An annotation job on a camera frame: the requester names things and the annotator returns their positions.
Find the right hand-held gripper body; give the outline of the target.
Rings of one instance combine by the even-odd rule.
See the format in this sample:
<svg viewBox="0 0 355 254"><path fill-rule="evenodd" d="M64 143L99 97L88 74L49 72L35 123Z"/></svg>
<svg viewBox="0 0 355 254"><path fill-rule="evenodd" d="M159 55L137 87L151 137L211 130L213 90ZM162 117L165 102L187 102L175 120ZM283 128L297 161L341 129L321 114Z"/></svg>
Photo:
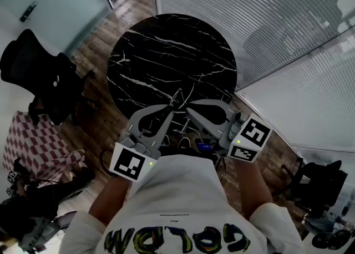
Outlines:
<svg viewBox="0 0 355 254"><path fill-rule="evenodd" d="M271 126L255 113L237 111L219 139L219 146L229 158L254 162L271 133Z"/></svg>

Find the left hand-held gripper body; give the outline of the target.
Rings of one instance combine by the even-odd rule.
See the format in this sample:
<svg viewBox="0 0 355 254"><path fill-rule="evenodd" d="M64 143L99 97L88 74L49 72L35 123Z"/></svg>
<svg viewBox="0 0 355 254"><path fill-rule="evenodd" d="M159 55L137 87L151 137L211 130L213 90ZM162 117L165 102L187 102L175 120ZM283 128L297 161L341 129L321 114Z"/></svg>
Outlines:
<svg viewBox="0 0 355 254"><path fill-rule="evenodd" d="M115 144L109 171L132 182L140 182L161 156L161 140L122 133Z"/></svg>

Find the person's right forearm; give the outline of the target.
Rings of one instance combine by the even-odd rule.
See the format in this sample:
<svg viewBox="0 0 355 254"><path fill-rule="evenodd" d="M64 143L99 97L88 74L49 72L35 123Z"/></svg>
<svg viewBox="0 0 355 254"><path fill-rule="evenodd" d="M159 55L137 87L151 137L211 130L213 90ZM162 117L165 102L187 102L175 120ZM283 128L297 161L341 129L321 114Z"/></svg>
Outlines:
<svg viewBox="0 0 355 254"><path fill-rule="evenodd" d="M242 212L248 220L260 206L273 203L273 199L256 161L250 163L236 160L234 165L239 182Z"/></svg>

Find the person's left forearm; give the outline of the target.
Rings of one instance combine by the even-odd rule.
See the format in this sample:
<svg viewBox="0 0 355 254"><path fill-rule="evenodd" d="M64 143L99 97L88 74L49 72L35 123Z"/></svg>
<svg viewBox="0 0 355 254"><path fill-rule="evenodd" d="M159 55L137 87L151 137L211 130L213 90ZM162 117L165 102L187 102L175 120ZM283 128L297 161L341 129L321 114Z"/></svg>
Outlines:
<svg viewBox="0 0 355 254"><path fill-rule="evenodd" d="M112 177L91 205L88 214L108 225L122 208L131 182L123 177Z"/></svg>

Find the person's white printed shirt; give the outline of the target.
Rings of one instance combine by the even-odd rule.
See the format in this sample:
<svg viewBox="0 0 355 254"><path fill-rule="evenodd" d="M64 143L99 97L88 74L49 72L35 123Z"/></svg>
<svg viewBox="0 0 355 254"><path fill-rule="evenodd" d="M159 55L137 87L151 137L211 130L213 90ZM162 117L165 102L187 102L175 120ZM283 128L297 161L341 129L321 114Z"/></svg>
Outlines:
<svg viewBox="0 0 355 254"><path fill-rule="evenodd" d="M306 254L288 210L260 206L247 220L228 203L211 160L161 157L131 184L106 226L79 211L59 254Z"/></svg>

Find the red white checkered box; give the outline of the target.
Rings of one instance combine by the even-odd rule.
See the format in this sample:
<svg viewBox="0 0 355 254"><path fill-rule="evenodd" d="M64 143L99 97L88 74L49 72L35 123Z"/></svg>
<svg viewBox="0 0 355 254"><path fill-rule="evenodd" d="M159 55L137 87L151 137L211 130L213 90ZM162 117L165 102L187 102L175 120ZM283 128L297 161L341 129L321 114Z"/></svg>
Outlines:
<svg viewBox="0 0 355 254"><path fill-rule="evenodd" d="M9 127L1 166L11 171L20 163L36 179L59 181L66 167L83 161L85 150L70 151L47 115L34 124L28 113L16 111Z"/></svg>

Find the black mesh office chair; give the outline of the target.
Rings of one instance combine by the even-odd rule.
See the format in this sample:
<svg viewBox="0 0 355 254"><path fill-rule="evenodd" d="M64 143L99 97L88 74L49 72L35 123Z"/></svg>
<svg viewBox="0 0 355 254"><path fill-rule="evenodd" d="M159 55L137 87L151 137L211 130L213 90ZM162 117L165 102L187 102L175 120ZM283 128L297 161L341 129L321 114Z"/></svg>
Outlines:
<svg viewBox="0 0 355 254"><path fill-rule="evenodd" d="M49 116L54 125L67 117L77 124L76 106L80 102L99 102L82 95L85 81L95 77L90 70L85 76L76 73L77 66L64 54L54 56L40 44L30 29L25 29L11 41L0 58L0 77L34 95L28 114L34 124L42 114Z"/></svg>

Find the dark equipment pile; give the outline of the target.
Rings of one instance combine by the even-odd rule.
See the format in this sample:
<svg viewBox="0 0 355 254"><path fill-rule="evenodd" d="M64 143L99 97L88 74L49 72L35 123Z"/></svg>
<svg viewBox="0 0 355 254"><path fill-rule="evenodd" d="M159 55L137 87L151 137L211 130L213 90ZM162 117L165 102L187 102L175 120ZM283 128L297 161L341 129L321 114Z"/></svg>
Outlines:
<svg viewBox="0 0 355 254"><path fill-rule="evenodd" d="M320 218L306 216L308 234L303 238L307 254L344 254L355 241L355 218L325 212Z"/></svg>

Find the frosted glass door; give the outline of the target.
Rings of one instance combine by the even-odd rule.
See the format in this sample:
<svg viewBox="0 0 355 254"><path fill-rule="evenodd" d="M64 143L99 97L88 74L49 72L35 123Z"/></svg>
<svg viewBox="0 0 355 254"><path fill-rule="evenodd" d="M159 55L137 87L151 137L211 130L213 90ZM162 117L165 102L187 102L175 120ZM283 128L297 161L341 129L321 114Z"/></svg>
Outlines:
<svg viewBox="0 0 355 254"><path fill-rule="evenodd" d="M21 22L34 1L38 5ZM0 0L0 55L10 41L30 29L48 52L71 56L110 10L108 0Z"/></svg>

